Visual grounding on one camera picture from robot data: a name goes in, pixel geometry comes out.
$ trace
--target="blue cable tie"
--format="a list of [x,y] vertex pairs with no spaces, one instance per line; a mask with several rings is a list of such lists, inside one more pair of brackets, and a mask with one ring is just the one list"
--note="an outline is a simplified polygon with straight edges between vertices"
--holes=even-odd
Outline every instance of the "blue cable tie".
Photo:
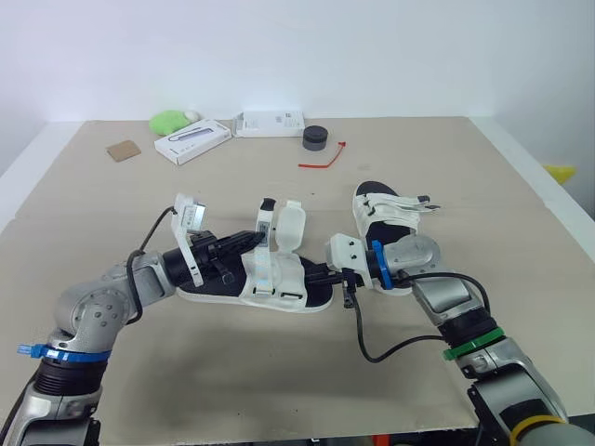
[[390,279],[389,269],[387,268],[387,262],[384,258],[382,244],[378,240],[373,240],[372,249],[376,254],[376,260],[378,262],[378,267],[380,268],[380,277],[382,278],[384,289],[391,290],[393,288],[392,280]]
[[73,351],[57,350],[48,347],[45,344],[35,344],[34,346],[20,344],[17,353],[28,355],[31,358],[50,358],[51,360],[67,362],[99,362],[106,361],[110,358],[112,351],[108,350],[100,353],[77,353]]

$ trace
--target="yellow object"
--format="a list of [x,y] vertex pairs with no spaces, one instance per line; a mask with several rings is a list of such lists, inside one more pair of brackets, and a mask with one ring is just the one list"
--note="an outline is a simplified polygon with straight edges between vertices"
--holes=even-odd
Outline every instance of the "yellow object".
[[576,167],[573,165],[551,165],[544,164],[544,167],[550,175],[554,177],[559,184],[564,184],[576,173]]
[[510,446],[517,446],[517,438],[527,427],[536,425],[538,423],[566,423],[559,416],[553,415],[536,415],[530,416],[522,420],[517,426],[510,432]]

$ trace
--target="red cable tie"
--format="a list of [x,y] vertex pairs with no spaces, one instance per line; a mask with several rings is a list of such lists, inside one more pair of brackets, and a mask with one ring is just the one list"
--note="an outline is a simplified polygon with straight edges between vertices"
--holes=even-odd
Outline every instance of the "red cable tie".
[[338,151],[337,154],[335,155],[335,157],[330,161],[329,164],[298,164],[298,167],[307,167],[309,169],[326,169],[328,167],[331,166],[332,163],[335,162],[336,158],[338,158],[338,156],[341,154],[341,152],[343,151],[343,149],[345,148],[345,146],[347,145],[347,142],[345,141],[341,141],[338,144]]

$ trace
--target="yellow ring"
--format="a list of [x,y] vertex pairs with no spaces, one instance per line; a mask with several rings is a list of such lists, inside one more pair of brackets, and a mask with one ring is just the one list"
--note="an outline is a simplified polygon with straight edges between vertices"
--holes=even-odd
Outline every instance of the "yellow ring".
[[517,438],[527,427],[536,425],[537,423],[566,423],[562,420],[559,416],[553,415],[536,415],[530,416],[529,418],[525,418],[522,420],[517,426],[512,429],[510,432],[510,446],[516,446]]

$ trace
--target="black round container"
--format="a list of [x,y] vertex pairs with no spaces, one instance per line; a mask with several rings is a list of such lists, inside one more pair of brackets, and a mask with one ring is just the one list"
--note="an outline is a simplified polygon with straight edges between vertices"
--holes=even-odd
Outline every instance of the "black round container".
[[326,147],[328,131],[319,125],[310,125],[304,128],[304,139],[302,145],[309,151],[321,151]]

